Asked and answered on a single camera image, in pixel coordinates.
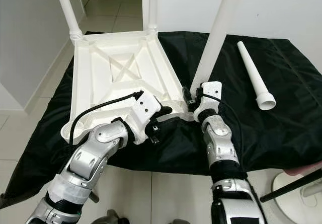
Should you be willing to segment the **white plastic table top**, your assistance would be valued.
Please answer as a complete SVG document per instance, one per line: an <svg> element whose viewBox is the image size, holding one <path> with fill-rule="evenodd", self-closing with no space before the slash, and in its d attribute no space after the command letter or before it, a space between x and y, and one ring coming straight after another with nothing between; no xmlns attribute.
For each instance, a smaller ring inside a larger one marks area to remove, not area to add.
<svg viewBox="0 0 322 224"><path fill-rule="evenodd" d="M88 130L113 120L126 122L142 92L172 107L175 117L194 120L157 35L145 31L83 36L74 46L71 88L69 122L60 130L65 140L73 136L77 142Z"/></svg>

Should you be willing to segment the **white plastic table leg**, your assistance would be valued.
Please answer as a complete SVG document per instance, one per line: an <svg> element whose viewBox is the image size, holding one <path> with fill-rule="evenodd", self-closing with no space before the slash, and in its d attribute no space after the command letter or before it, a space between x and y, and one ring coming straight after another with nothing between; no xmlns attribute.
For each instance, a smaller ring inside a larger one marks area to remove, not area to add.
<svg viewBox="0 0 322 224"><path fill-rule="evenodd" d="M248 49L242 41L236 43L245 68L248 71L249 79L256 93L256 104L261 110L271 110L277 103L274 96L269 92L264 80L262 79L255 62L250 56Z"/></svg>
<svg viewBox="0 0 322 224"><path fill-rule="evenodd" d="M212 24L211 32L203 49L195 76L190 86L190 93L196 98L196 89L200 88L203 82L209 81L221 47L227 36L227 29L235 17L235 11L240 0L221 0L216 17Z"/></svg>
<svg viewBox="0 0 322 224"><path fill-rule="evenodd" d="M158 0L142 0L143 28L149 34L158 34Z"/></svg>
<svg viewBox="0 0 322 224"><path fill-rule="evenodd" d="M76 44L81 38L83 38L83 33L79 28L78 21L75 17L73 6L70 0L59 0L61 8L63 10L67 26L69 28L69 37L71 41Z"/></svg>

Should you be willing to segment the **black table cloth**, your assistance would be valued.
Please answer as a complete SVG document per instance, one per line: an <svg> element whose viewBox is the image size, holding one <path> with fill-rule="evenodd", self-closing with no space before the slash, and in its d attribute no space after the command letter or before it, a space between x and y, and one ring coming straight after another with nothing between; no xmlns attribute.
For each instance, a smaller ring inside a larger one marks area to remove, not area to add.
<svg viewBox="0 0 322 224"><path fill-rule="evenodd" d="M242 41L277 105L261 110L236 43ZM322 74L290 40L227 35L211 75L222 83L222 118L246 171L294 169L322 161ZM73 63L67 69L14 169L1 206L37 195L60 173L74 148L60 130L70 117ZM134 171L209 175L198 123L159 123L160 144L128 145L108 164Z"/></svg>

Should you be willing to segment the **black metal stand leg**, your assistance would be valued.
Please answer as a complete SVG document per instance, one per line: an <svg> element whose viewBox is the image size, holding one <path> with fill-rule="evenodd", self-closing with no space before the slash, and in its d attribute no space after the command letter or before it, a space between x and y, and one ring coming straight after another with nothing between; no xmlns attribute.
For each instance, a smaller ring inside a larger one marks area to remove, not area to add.
<svg viewBox="0 0 322 224"><path fill-rule="evenodd" d="M96 192L94 190L92 190L92 192L90 192L88 198L90 199L90 201L92 201L94 203L99 203L99 201L100 201L99 196L96 194Z"/></svg>
<svg viewBox="0 0 322 224"><path fill-rule="evenodd" d="M259 198L261 202L267 202L271 199L278 198L279 196L286 194L290 191L299 189L299 187L303 187L304 185L307 185L309 183L312 183L316 180L322 179L322 169L318 169L316 171L313 171L312 173L303 176L294 182L288 183L287 185L281 187L280 189L274 190L270 192L269 194L266 194L265 196L262 196Z"/></svg>

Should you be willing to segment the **robot left leg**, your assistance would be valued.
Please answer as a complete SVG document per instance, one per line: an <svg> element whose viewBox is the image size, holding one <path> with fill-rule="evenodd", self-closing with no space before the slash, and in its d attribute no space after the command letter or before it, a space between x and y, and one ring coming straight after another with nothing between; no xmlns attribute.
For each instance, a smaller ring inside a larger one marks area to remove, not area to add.
<svg viewBox="0 0 322 224"><path fill-rule="evenodd" d="M107 210L107 224L129 224L129 220L125 217L120 217L114 209Z"/></svg>

